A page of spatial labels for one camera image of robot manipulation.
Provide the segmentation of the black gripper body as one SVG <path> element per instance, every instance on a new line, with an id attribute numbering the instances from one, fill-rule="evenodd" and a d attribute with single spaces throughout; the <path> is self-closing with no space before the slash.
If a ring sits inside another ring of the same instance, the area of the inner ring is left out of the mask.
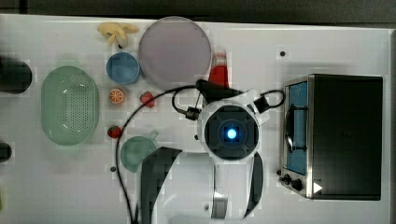
<path id="1" fill-rule="evenodd" d="M 242 94 L 241 91 L 220 86 L 203 79 L 197 80 L 195 87 L 204 96 L 208 104 Z"/>

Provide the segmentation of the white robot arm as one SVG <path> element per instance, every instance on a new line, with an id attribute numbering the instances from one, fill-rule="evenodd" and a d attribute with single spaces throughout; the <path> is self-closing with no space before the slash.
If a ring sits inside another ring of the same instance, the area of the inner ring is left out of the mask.
<path id="1" fill-rule="evenodd" d="M 269 120 L 265 96 L 199 80 L 206 105 L 195 139 L 202 151 L 160 147 L 141 163 L 139 224 L 242 220 L 262 196 L 261 126 Z"/>

